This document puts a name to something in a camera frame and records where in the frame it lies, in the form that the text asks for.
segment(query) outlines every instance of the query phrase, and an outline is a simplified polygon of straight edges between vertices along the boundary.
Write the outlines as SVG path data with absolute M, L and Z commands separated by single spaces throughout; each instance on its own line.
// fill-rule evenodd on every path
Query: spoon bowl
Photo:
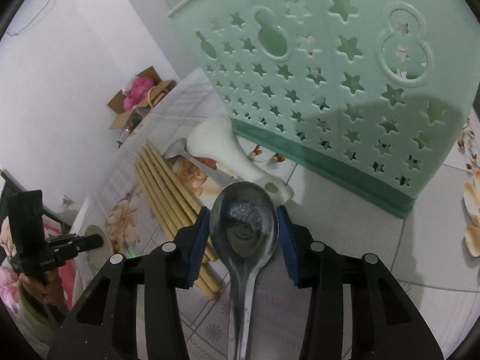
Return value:
M 255 279 L 272 256 L 278 217 L 267 192 L 248 181 L 225 187 L 210 214 L 215 252 L 230 273 L 228 360 L 244 360 Z

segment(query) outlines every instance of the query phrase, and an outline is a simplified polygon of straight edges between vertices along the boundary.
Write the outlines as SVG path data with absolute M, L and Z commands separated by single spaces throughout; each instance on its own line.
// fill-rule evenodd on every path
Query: metal spoon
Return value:
M 278 217 L 270 196 L 247 181 L 220 192 L 210 214 L 215 251 L 230 272 L 228 360 L 245 360 L 255 279 L 273 254 Z
M 210 177 L 215 183 L 217 183 L 221 187 L 226 187 L 227 185 L 237 181 L 234 177 L 226 174 L 225 172 L 222 172 L 219 169 L 214 170 L 212 168 L 209 168 L 204 163 L 201 163 L 200 161 L 196 160 L 194 157 L 192 157 L 190 154 L 186 152 L 185 150 L 186 144 L 187 144 L 187 140 L 185 138 L 177 139 L 165 151 L 165 153 L 163 154 L 163 158 L 168 159 L 168 158 L 176 157 L 177 155 L 181 155 L 185 157 L 187 160 L 189 160 L 190 162 L 192 162 L 193 164 L 195 164 L 198 168 L 202 169 L 208 177 Z

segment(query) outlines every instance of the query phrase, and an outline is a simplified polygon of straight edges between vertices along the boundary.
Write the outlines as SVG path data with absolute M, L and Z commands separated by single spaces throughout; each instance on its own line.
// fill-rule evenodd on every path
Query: floral tablecloth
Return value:
M 79 234 L 90 225 L 106 230 L 124 229 L 127 255 L 142 255 L 166 241 L 145 197 L 137 186 L 133 163 L 139 148 L 149 139 L 164 152 L 174 140 L 186 137 L 206 117 L 225 113 L 205 74 L 190 74 L 151 112 L 118 150 L 117 158 L 95 191 L 85 201 L 73 227 Z M 362 256 L 376 253 L 404 286 L 448 356 L 480 314 L 477 260 L 462 244 L 465 219 L 461 206 L 463 182 L 461 156 L 452 150 L 418 198 L 405 220 L 311 173 L 289 159 L 261 159 L 262 148 L 240 139 L 246 153 L 259 156 L 258 165 L 289 183 L 295 197 L 287 205 L 292 220 L 307 226 L 337 252 Z M 215 188 L 195 180 L 196 193 L 207 207 Z M 86 285 L 94 275 L 85 254 L 76 264 Z M 227 356 L 230 279 L 224 265 L 210 263 L 223 290 L 216 301 L 206 299 L 194 286 L 178 290 L 178 306 L 190 358 L 222 360 Z M 137 336 L 139 356 L 146 358 L 143 323 L 143 289 L 139 289 Z M 289 280 L 279 248 L 257 279 L 250 329 L 252 360 L 297 359 L 302 346 L 310 291 L 298 290 Z M 351 309 L 345 291 L 344 357 L 351 347 Z

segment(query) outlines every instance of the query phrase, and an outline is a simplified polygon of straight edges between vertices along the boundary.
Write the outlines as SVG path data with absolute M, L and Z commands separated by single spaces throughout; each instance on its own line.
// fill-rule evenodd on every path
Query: star-shaped hole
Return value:
M 405 176 L 401 176 L 401 177 L 395 177 L 395 180 L 397 180 L 399 182 L 400 185 L 406 185 L 407 187 L 410 186 L 410 180 L 411 178 L 406 178 Z
M 298 23 L 303 24 L 305 17 L 311 16 L 311 13 L 306 9 L 301 0 L 286 0 L 286 17 L 294 17 Z
M 253 71 L 260 74 L 260 77 L 263 77 L 263 75 L 266 73 L 266 71 L 263 70 L 261 64 L 253 64 Z
M 269 86 L 263 86 L 262 92 L 268 95 L 268 97 L 272 97 L 273 95 L 275 95 L 275 93 L 272 92 L 272 89 Z
M 320 139 L 320 146 L 323 147 L 323 149 L 325 149 L 325 150 L 332 148 L 332 147 L 330 146 L 330 141 L 328 141 L 328 140 L 323 140 L 323 139 Z
M 300 138 L 300 140 L 304 140 L 305 139 L 305 134 L 301 131 L 298 131 L 296 130 L 297 133 L 296 133 L 296 136 Z
M 341 53 L 346 54 L 350 61 L 353 61 L 355 56 L 363 56 L 363 52 L 357 49 L 357 38 L 347 39 L 342 37 L 341 35 L 339 36 L 339 38 L 342 44 L 337 47 L 337 50 Z
M 223 31 L 223 26 L 218 22 L 218 20 L 214 20 L 210 22 L 212 24 L 212 32 L 220 32 Z
M 382 163 L 374 162 L 371 167 L 373 168 L 373 171 L 375 173 L 379 173 L 379 172 L 383 173 L 383 164 Z
M 277 74 L 279 74 L 280 76 L 283 76 L 285 80 L 288 80 L 289 77 L 293 77 L 293 74 L 289 72 L 289 67 L 286 64 L 282 66 L 278 64 L 277 67 L 278 67 Z
M 319 107 L 320 111 L 323 111 L 324 109 L 329 109 L 330 108 L 327 105 L 327 99 L 325 97 L 315 97 L 315 100 L 313 101 L 313 104 L 315 104 L 317 107 Z
M 428 108 L 425 113 L 428 115 L 430 123 L 433 123 L 435 120 L 440 120 L 444 110 L 445 109 L 441 105 L 430 101 L 428 102 Z
M 419 132 L 417 137 L 413 139 L 417 145 L 418 145 L 418 148 L 421 150 L 423 149 L 424 147 L 428 147 L 430 142 L 431 142 L 431 138 L 427 137 L 423 132 Z
M 302 114 L 300 112 L 293 112 L 292 111 L 292 119 L 295 119 L 298 123 L 305 121 L 305 120 L 302 119 Z
M 307 66 L 307 69 L 308 69 L 307 78 L 313 80 L 315 84 L 319 85 L 320 81 L 326 81 L 322 77 L 322 70 L 319 67 L 312 69 L 311 67 Z
M 343 21 L 349 19 L 349 15 L 356 15 L 358 10 L 350 4 L 350 0 L 332 0 L 333 5 L 328 8 L 331 13 L 338 14 Z
M 375 149 L 377 149 L 380 152 L 380 155 L 390 154 L 390 146 L 392 145 L 378 141 L 378 144 L 375 146 Z
M 355 94 L 356 91 L 363 91 L 363 86 L 360 85 L 360 76 L 350 76 L 347 73 L 345 74 L 345 81 L 342 82 L 342 85 L 349 88 L 352 95 Z
M 270 106 L 270 112 L 273 112 L 275 114 L 275 116 L 281 115 L 277 106 L 275 106 L 275 107 Z
M 240 17 L 240 14 L 238 12 L 235 12 L 233 15 L 230 16 L 232 16 L 232 26 L 238 26 L 239 28 L 242 28 L 245 20 Z
M 388 134 L 391 131 L 398 132 L 396 124 L 396 120 L 383 117 L 383 123 L 380 123 L 380 126 L 382 126 L 385 129 L 385 132 Z
M 235 49 L 230 45 L 230 42 L 222 43 L 222 45 L 223 51 L 225 51 L 226 53 L 232 54 L 235 51 Z
M 313 56 L 315 51 L 315 37 L 312 34 L 298 36 L 298 48 L 307 52 L 309 56 Z
M 243 42 L 243 48 L 244 48 L 245 50 L 250 51 L 250 52 L 253 54 L 253 53 L 254 53 L 254 50 L 256 49 L 256 47 L 255 47 L 253 44 L 251 44 L 250 38 L 248 38 L 248 39 L 242 39 L 241 41 Z
M 243 74 L 245 71 L 242 69 L 242 66 L 240 64 L 235 64 L 235 71 L 237 71 L 240 74 Z
M 413 158 L 413 156 L 409 156 L 409 159 L 407 161 L 405 161 L 406 163 L 409 164 L 409 169 L 418 169 L 420 170 L 420 162 L 419 160 L 416 160 Z
M 346 110 L 343 111 L 344 114 L 348 115 L 352 122 L 354 122 L 357 119 L 363 119 L 362 115 L 360 115 L 359 111 L 355 111 L 355 109 L 350 105 L 346 105 Z
M 397 22 L 395 29 L 400 32 L 402 36 L 405 36 L 409 33 L 409 24 Z
M 350 143 L 360 142 L 359 134 L 356 131 L 347 130 L 345 136 L 350 140 Z
M 321 119 L 317 119 L 317 120 L 318 120 L 317 126 L 320 127 L 323 132 L 327 132 L 328 130 L 330 130 L 330 128 L 328 127 L 328 123 L 326 121 Z
M 405 104 L 405 102 L 402 100 L 402 93 L 403 89 L 393 89 L 390 85 L 387 84 L 387 91 L 385 93 L 382 93 L 382 97 L 389 100 L 390 105 L 394 107 L 397 103 Z
M 288 89 L 285 89 L 285 92 L 286 92 L 285 97 L 288 97 L 290 100 L 292 100 L 292 102 L 295 103 L 297 100 L 300 100 L 297 97 L 297 92 L 296 91 L 289 91 Z
M 346 150 L 343 155 L 346 155 L 350 161 L 357 159 L 357 153 L 354 151 Z

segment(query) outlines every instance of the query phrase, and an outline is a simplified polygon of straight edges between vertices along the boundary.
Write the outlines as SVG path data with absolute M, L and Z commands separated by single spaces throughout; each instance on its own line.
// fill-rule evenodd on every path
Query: cable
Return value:
M 8 36 L 11 36 L 11 37 L 14 37 L 14 36 L 18 36 L 18 35 L 21 35 L 23 33 L 23 31 L 25 31 L 34 21 L 37 17 L 39 17 L 41 15 L 41 13 L 47 9 L 49 3 L 50 3 L 51 0 L 47 0 L 47 2 L 45 3 L 44 7 L 42 9 L 40 9 L 40 11 L 34 16 L 34 18 L 32 20 L 30 20 L 28 22 L 28 24 L 26 26 L 24 26 L 23 28 L 21 28 L 21 30 L 18 30 L 17 32 L 14 32 L 14 33 L 10 33 L 10 32 L 6 32 L 6 34 Z

